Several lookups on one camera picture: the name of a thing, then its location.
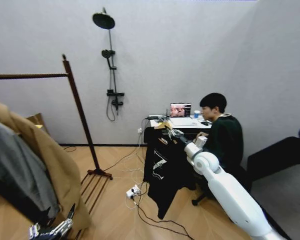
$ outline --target white wall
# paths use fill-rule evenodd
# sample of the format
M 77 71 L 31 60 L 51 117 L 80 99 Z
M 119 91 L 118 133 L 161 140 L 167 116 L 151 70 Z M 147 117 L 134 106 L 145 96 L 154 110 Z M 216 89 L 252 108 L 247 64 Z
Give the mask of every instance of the white wall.
M 105 115 L 108 33 L 92 22 L 102 6 L 126 94 L 116 122 Z M 0 73 L 62 73 L 62 53 L 96 144 L 135 144 L 148 114 L 178 101 L 198 109 L 211 92 L 241 122 L 245 156 L 300 129 L 300 1 L 0 1 Z M 59 143 L 86 143 L 67 79 L 0 81 L 0 101 L 42 112 Z

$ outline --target wooden clothes rack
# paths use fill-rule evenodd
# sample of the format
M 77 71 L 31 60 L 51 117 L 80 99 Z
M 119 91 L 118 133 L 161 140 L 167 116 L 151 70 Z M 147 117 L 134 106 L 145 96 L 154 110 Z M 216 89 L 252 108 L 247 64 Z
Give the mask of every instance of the wooden clothes rack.
M 75 83 L 75 79 L 74 79 L 74 75 L 72 73 L 71 67 L 70 67 L 70 63 L 66 58 L 66 55 L 62 54 L 63 57 L 63 66 L 65 69 L 65 73 L 43 73 L 43 74 L 0 74 L 0 80 L 7 80 L 7 79 L 46 79 L 46 78 L 64 78 L 67 77 L 71 90 L 72 90 L 72 94 L 76 103 L 76 107 L 78 109 L 79 115 L 80 115 L 80 119 L 82 122 L 82 126 L 84 129 L 84 133 L 86 136 L 86 140 L 88 142 L 90 151 L 91 151 L 91 155 L 93 158 L 93 162 L 95 165 L 95 169 L 94 170 L 88 170 L 87 174 L 91 175 L 91 174 L 95 174 L 95 175 L 101 175 L 101 176 L 105 176 L 108 177 L 110 180 L 112 180 L 112 174 L 110 173 L 106 173 L 105 171 L 100 169 L 99 163 L 98 163 L 98 159 L 97 159 L 97 155 L 96 155 L 96 151 L 94 148 L 94 144 L 92 142 L 92 138 L 91 138 L 91 134 L 89 131 L 89 127 L 88 127 L 88 123 L 86 120 L 86 116 L 84 113 L 84 109 L 82 107 L 81 101 L 80 101 L 80 97 L 79 97 L 79 93 L 77 90 L 77 86 Z
M 75 79 L 74 79 L 74 76 L 73 76 L 73 73 L 72 73 L 72 70 L 71 70 L 71 67 L 70 67 L 70 63 L 67 60 L 66 55 L 63 54 L 62 57 L 63 57 L 62 62 L 63 62 L 63 66 L 64 66 L 64 69 L 65 69 L 65 73 L 0 74 L 0 80 L 46 79 L 46 78 L 65 78 L 65 77 L 68 78 L 68 81 L 69 81 L 69 84 L 70 84 L 70 87 L 71 87 L 71 90 L 72 90 L 72 94 L 73 94 L 73 97 L 74 97 L 74 100 L 75 100 L 75 103 L 76 103 L 76 107 L 77 107 L 78 113 L 80 115 L 82 127 L 84 129 L 84 133 L 85 133 L 85 136 L 86 136 L 86 139 L 87 139 L 90 151 L 91 151 L 91 155 L 92 155 L 92 158 L 93 158 L 93 162 L 94 162 L 94 165 L 95 165 L 95 169 L 94 170 L 88 170 L 86 176 L 84 177 L 84 179 L 81 182 L 81 196 L 84 198 L 87 195 L 87 197 L 84 199 L 84 203 L 87 206 L 87 205 L 90 204 L 90 202 L 92 202 L 92 205 L 89 209 L 89 214 L 90 214 L 92 212 L 92 210 L 93 210 L 93 208 L 94 208 L 101 192 L 103 191 L 107 181 L 109 179 L 112 180 L 113 177 L 112 177 L 112 174 L 106 173 L 99 166 L 96 151 L 95 151 L 94 144 L 93 144 L 91 134 L 90 134 L 90 131 L 89 131 L 86 116 L 85 116 L 85 113 L 84 113 L 84 110 L 83 110 L 83 107 L 82 107 L 82 104 L 81 104 L 81 101 L 80 101 L 79 93 L 78 93 L 77 86 L 76 86 L 76 83 L 75 83 Z M 100 175 L 100 177 L 98 178 L 97 182 L 95 183 L 95 185 L 93 187 L 89 187 L 90 183 L 93 182 L 96 175 Z M 106 179 L 105 179 L 103 185 L 101 186 L 101 189 L 99 189 L 99 192 L 95 193 L 94 191 L 95 191 L 98 183 L 101 181 L 102 177 L 106 177 Z M 94 200 L 89 201 L 91 196 L 95 196 L 95 195 L 96 195 L 96 198 Z M 83 234 L 83 232 L 80 230 L 77 233 L 75 239 L 78 239 L 79 237 L 81 237 L 82 236 L 81 233 Z

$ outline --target black hair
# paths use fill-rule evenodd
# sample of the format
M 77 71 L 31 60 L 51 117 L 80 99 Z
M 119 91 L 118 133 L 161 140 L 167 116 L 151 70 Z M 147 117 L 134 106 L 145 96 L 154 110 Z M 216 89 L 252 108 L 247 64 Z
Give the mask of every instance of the black hair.
M 227 106 L 227 100 L 221 93 L 213 92 L 202 98 L 200 101 L 200 107 L 209 107 L 211 109 L 219 107 L 220 113 L 225 112 Z

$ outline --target power strip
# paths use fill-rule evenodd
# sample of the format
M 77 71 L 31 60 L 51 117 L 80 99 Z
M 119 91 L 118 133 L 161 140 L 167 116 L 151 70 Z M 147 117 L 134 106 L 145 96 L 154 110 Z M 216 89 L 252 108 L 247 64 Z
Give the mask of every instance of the power strip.
M 128 191 L 126 191 L 126 196 L 128 197 L 128 199 L 131 199 L 135 195 L 139 195 L 139 194 L 141 194 L 141 190 L 139 189 L 139 187 L 137 185 L 134 185 L 134 187 L 132 187 Z

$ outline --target hanging clothes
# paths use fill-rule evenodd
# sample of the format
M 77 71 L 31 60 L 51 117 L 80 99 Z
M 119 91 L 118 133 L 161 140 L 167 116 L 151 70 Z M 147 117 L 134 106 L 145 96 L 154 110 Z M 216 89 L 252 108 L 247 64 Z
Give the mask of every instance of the hanging clothes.
M 11 196 L 12 204 L 22 213 L 31 211 L 31 201 L 37 207 L 35 211 L 50 208 L 48 217 L 55 218 L 60 209 L 46 170 L 29 146 L 0 123 L 0 194 Z
M 144 141 L 148 146 L 143 181 L 149 183 L 147 195 L 158 206 L 158 218 L 163 219 L 179 189 L 196 189 L 194 170 L 187 162 L 184 147 L 162 135 L 161 130 L 146 128 Z
M 45 164 L 51 183 L 61 206 L 60 218 L 67 218 L 69 210 L 75 204 L 73 217 L 74 230 L 87 228 L 90 225 L 88 210 L 81 198 L 81 179 L 78 166 L 72 158 L 46 132 L 38 129 L 29 120 L 9 111 L 0 103 L 0 123 L 20 133 L 24 142 Z

